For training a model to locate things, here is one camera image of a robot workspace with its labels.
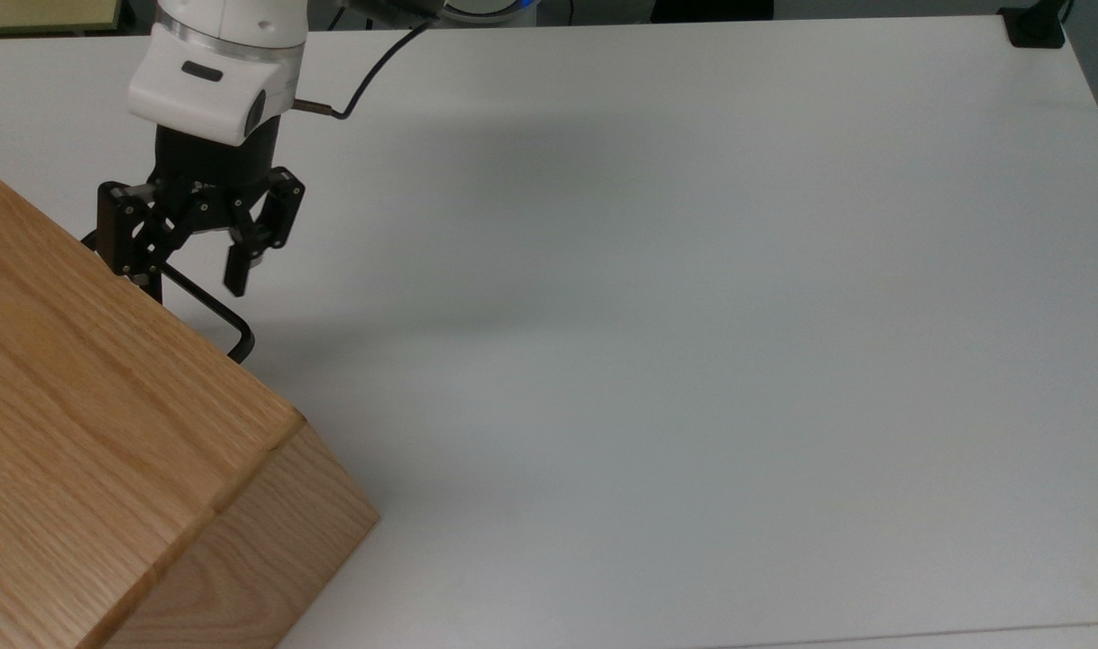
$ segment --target black clamp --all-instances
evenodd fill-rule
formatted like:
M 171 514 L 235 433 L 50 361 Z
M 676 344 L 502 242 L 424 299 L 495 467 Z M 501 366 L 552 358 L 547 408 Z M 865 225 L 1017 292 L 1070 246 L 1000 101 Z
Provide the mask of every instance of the black clamp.
M 272 168 L 264 181 L 242 189 L 161 178 L 137 188 L 104 182 L 98 190 L 97 254 L 114 275 L 127 276 L 161 301 L 160 275 L 169 256 L 192 234 L 226 228 L 233 245 L 224 287 L 240 296 L 265 250 L 289 242 L 304 195 L 305 186 L 287 168 Z M 265 204 L 254 221 L 251 209 L 260 199 Z

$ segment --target wooden box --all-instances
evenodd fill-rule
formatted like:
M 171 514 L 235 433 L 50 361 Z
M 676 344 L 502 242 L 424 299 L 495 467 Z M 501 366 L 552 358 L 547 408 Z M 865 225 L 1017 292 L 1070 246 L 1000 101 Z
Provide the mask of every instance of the wooden box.
M 0 182 L 0 648 L 272 647 L 376 522 L 296 410 Z

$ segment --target black wire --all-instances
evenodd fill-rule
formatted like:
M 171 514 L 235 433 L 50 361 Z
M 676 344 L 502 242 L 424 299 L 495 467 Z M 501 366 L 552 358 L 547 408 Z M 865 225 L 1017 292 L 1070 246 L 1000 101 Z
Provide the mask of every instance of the black wire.
M 403 48 L 405 45 L 408 45 L 410 41 L 413 41 L 414 37 L 421 36 L 425 32 L 425 30 L 429 29 L 430 26 L 433 26 L 433 23 L 426 22 L 413 27 L 408 33 L 405 34 L 404 37 L 401 38 L 401 41 L 397 41 L 392 46 L 392 48 L 389 48 L 388 53 L 381 55 L 380 60 L 372 66 L 372 69 L 369 70 L 369 74 L 365 75 L 365 81 L 360 82 L 360 86 L 356 88 L 356 92 L 352 92 L 352 99 L 348 100 L 348 107 L 345 108 L 345 111 L 336 112 L 334 110 L 332 111 L 330 115 L 335 116 L 335 119 L 348 119 L 348 115 L 352 114 L 352 109 L 356 107 L 356 102 L 360 100 L 360 96 L 365 94 L 365 90 L 369 87 L 370 83 L 372 83 L 372 78 L 377 77 L 377 74 L 380 71 L 381 68 L 385 66 L 385 63 L 389 63 L 389 58 L 393 58 L 393 54 L 400 53 L 401 48 Z
M 93 230 L 92 233 L 86 234 L 80 239 L 80 243 L 82 243 L 88 249 L 97 251 L 97 231 Z M 233 328 L 240 333 L 239 340 L 236 342 L 236 345 L 233 345 L 233 349 L 228 349 L 228 358 L 234 360 L 236 365 L 244 362 L 244 359 L 249 357 L 249 354 L 253 353 L 254 346 L 257 344 L 256 337 L 253 336 L 253 329 L 249 327 L 248 322 L 245 322 L 244 317 L 237 315 L 232 309 L 221 304 L 220 300 L 209 294 L 208 291 L 200 288 L 198 283 L 188 279 L 184 275 L 181 275 L 181 271 L 175 269 L 173 267 L 167 264 L 161 264 L 160 272 L 163 276 L 169 277 L 175 284 L 184 289 L 184 291 L 198 300 L 199 303 L 208 307 L 209 311 L 214 312 L 224 322 L 228 322 L 229 325 L 233 325 Z
M 340 18 L 344 15 L 345 15 L 345 8 L 336 9 L 336 15 L 334 16 L 334 22 L 330 22 L 329 26 L 327 26 L 325 31 L 332 32 L 332 29 L 336 26 L 336 23 L 339 23 Z

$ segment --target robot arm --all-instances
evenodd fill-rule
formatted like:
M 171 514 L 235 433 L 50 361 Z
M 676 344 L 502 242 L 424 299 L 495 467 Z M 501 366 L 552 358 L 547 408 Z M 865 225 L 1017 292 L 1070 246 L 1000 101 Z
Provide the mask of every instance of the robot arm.
M 238 147 L 293 108 L 305 53 L 307 0 L 158 0 L 148 54 L 128 110 L 212 143 Z M 390 25 L 433 20 L 445 0 L 346 0 Z

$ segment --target wooden block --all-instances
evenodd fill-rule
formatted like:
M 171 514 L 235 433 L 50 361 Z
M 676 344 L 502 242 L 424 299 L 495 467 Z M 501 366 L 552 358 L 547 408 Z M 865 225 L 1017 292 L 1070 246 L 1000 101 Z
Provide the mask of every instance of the wooden block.
M 272 647 L 376 518 L 296 410 L 0 182 L 1 648 Z
M 120 0 L 0 0 L 0 33 L 113 29 Z

